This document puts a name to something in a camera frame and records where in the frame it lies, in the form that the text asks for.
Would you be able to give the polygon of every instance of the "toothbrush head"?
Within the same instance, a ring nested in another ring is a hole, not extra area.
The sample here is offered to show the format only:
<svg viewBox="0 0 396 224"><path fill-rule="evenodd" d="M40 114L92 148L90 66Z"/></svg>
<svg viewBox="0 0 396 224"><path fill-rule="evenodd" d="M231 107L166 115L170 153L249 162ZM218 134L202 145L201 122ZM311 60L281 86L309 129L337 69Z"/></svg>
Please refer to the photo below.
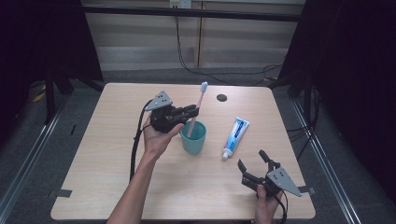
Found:
<svg viewBox="0 0 396 224"><path fill-rule="evenodd" d="M207 89L207 82L203 82L203 83L201 84L201 89L200 89L200 91L201 91L201 92L206 92L206 89Z"/></svg>

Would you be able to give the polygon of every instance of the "human arm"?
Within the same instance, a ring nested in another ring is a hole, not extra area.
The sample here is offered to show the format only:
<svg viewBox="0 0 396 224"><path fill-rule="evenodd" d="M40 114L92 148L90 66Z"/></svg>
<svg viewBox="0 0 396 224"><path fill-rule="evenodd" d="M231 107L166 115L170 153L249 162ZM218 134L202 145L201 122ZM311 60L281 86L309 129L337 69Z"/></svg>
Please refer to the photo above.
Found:
<svg viewBox="0 0 396 224"><path fill-rule="evenodd" d="M169 133L160 133L149 126L149 118L147 119L143 125L143 127L147 127L143 131L145 152L136 168L134 177L111 213L107 223L140 223L155 163L183 126L183 124L178 124Z"/></svg>
<svg viewBox="0 0 396 224"><path fill-rule="evenodd" d="M259 195L259 199L257 200L255 223L271 224L278 202L274 197L267 198L263 185L257 186L257 194ZM279 192L276 196L280 200L282 192Z"/></svg>

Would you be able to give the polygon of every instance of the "electrical outlet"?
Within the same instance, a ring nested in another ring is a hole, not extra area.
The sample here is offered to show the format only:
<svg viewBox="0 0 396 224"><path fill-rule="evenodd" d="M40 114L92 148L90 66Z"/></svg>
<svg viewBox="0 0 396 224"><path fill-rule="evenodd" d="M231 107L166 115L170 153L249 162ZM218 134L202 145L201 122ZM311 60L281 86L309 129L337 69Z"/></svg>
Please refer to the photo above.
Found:
<svg viewBox="0 0 396 224"><path fill-rule="evenodd" d="M191 0L180 0L180 7L191 9Z"/></svg>
<svg viewBox="0 0 396 224"><path fill-rule="evenodd" d="M180 8L180 0L169 0L170 8Z"/></svg>

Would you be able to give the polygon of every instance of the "teal cup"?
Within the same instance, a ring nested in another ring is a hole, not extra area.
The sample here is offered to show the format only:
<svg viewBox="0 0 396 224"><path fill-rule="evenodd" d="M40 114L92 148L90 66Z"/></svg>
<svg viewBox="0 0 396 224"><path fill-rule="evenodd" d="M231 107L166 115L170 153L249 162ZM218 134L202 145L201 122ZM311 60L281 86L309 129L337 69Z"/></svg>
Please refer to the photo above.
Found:
<svg viewBox="0 0 396 224"><path fill-rule="evenodd" d="M191 136L187 137L191 122L188 121L184 128L180 131L183 148L191 155L198 154L203 146L206 137L206 127L200 121L195 121L192 128Z"/></svg>

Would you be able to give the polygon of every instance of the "toothbrush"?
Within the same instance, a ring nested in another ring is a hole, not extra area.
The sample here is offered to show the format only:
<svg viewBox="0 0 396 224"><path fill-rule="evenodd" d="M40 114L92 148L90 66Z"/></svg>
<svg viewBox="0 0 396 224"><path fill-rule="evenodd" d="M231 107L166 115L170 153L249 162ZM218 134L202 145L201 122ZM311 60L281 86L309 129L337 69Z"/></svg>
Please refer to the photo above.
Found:
<svg viewBox="0 0 396 224"><path fill-rule="evenodd" d="M198 104L197 104L196 108L201 107L202 98L204 98L204 94L205 94L205 92L206 92L206 89L207 89L207 82L203 82L203 83L201 84L201 89L200 89L200 91L201 91L201 97L199 98L199 101L198 101ZM187 132L187 137L190 137L190 136L191 136L192 128L194 127L194 124L195 124L195 120L196 120L196 119L197 119L197 117L192 118L191 124L190 124L190 127L189 127L189 131Z"/></svg>

